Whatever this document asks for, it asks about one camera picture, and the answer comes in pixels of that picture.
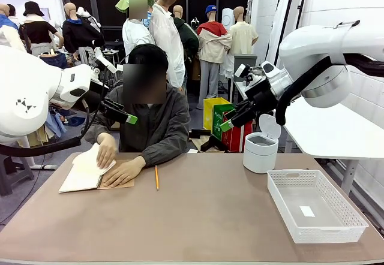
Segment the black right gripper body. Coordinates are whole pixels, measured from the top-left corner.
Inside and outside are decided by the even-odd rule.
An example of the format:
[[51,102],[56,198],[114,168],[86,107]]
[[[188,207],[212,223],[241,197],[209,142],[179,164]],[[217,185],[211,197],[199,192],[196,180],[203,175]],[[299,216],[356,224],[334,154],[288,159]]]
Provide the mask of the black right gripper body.
[[249,101],[246,113],[255,115],[258,112],[268,113],[273,111],[277,106],[277,98],[271,91],[271,85],[267,80],[249,86],[245,90],[247,100]]

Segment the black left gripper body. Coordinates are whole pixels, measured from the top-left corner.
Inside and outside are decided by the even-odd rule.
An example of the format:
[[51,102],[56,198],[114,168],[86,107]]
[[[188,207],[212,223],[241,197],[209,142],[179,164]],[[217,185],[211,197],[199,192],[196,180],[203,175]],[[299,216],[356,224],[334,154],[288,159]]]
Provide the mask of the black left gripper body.
[[108,85],[102,87],[102,82],[95,82],[91,80],[89,91],[87,91],[80,98],[80,100],[78,100],[78,110],[80,110],[81,112],[86,112],[85,106],[82,103],[82,100],[85,100],[89,107],[89,111],[96,111],[101,97],[105,97],[109,91],[110,87]]

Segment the person's right hand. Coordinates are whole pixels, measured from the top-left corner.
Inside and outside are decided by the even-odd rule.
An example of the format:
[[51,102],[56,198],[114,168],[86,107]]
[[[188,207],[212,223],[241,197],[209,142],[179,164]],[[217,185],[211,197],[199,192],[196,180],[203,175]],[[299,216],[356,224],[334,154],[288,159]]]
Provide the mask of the person's right hand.
[[97,155],[97,164],[99,168],[108,168],[115,159],[117,153],[117,143],[115,138],[109,133],[102,132],[97,137],[99,150]]

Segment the person's left hand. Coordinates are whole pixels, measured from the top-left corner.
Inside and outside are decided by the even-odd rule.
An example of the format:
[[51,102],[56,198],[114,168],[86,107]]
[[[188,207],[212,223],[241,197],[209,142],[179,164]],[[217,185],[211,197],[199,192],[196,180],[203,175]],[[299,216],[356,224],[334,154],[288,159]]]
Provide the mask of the person's left hand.
[[106,173],[103,185],[112,188],[118,185],[124,185],[134,179],[142,171],[145,165],[146,161],[142,156],[123,162],[117,168],[113,168]]

